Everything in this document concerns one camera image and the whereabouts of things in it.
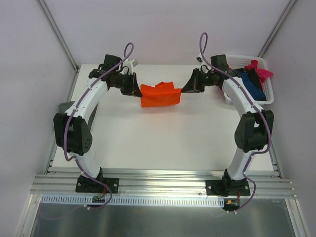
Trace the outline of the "orange t shirt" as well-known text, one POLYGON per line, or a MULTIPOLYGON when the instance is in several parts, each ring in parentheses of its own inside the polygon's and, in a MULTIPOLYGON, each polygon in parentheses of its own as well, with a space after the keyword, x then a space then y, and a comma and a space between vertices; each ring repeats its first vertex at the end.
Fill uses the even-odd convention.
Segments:
POLYGON ((141 107, 165 107, 180 103, 181 89, 175 88, 173 82, 160 82, 155 86, 142 84, 140 87, 141 107))

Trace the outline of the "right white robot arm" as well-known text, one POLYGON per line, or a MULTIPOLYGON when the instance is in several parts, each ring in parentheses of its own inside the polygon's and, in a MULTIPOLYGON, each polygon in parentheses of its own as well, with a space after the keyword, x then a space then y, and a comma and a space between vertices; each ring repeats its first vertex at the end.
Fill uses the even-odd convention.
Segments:
POLYGON ((220 180, 206 180, 206 193, 217 196, 249 196, 246 172, 255 155, 269 151, 274 114, 264 110, 246 90, 243 69, 230 69, 225 55, 211 57, 200 55, 200 66, 195 68, 182 93, 203 93, 207 86, 218 86, 230 98, 240 120, 234 133, 237 150, 220 180))

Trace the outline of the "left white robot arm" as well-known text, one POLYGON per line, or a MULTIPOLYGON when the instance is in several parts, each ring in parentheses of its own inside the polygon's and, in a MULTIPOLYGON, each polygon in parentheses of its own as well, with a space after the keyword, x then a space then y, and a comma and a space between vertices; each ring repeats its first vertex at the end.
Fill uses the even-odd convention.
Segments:
POLYGON ((91 152, 91 125, 100 99, 110 88, 118 88, 122 95, 142 97, 133 70, 137 64, 128 56, 121 59, 107 54, 104 62, 89 73, 79 98, 61 104, 65 111, 53 118, 57 146, 63 149, 65 160, 73 160, 80 169, 77 193, 118 193, 119 179, 106 178, 91 152))

